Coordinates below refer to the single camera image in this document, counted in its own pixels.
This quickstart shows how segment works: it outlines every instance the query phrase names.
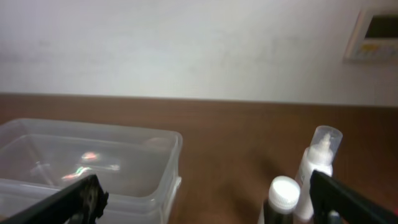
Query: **white wall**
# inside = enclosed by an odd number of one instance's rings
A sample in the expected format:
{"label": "white wall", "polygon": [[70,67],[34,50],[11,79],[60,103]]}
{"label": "white wall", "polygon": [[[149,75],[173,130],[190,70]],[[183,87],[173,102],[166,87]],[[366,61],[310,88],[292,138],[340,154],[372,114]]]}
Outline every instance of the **white wall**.
{"label": "white wall", "polygon": [[395,0],[0,0],[0,91],[398,106],[398,67],[343,64]]}

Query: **clear plastic bin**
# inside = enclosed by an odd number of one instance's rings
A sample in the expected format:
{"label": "clear plastic bin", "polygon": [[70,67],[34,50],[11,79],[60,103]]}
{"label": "clear plastic bin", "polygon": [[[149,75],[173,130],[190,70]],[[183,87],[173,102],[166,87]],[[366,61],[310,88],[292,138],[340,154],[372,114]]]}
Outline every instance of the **clear plastic bin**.
{"label": "clear plastic bin", "polygon": [[0,126],[0,215],[9,217],[89,174],[108,205],[98,223],[164,224],[181,183],[173,131],[41,119]]}

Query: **bottle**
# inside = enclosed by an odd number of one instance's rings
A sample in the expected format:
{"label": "bottle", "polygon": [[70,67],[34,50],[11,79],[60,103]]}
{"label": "bottle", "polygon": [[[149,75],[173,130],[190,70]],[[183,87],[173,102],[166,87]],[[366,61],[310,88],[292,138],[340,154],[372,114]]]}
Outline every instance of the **bottle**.
{"label": "bottle", "polygon": [[300,186],[296,181],[290,177],[276,177],[269,188],[268,200],[263,204],[264,223],[293,224],[293,210],[299,195]]}
{"label": "bottle", "polygon": [[312,172],[318,170],[331,177],[331,163],[336,155],[343,134],[329,126],[319,126],[315,130],[310,147],[306,148],[295,180],[301,186],[300,198],[294,214],[301,222],[308,222],[313,215],[310,196]]}

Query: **table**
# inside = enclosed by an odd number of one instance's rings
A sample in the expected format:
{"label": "table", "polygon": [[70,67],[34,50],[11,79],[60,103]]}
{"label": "table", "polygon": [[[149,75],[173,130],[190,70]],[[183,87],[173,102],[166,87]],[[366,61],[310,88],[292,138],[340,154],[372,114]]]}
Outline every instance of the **table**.
{"label": "table", "polygon": [[0,123],[42,118],[180,132],[182,185],[170,224],[256,224],[271,180],[294,177],[323,124],[344,135],[333,176],[398,208],[398,108],[4,94],[0,105]]}

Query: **dark lcd screen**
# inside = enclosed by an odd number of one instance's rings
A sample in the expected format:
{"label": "dark lcd screen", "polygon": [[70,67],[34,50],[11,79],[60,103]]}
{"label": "dark lcd screen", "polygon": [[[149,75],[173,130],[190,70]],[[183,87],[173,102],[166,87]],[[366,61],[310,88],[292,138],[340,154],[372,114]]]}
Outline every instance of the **dark lcd screen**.
{"label": "dark lcd screen", "polygon": [[398,15],[373,16],[365,39],[398,39]]}

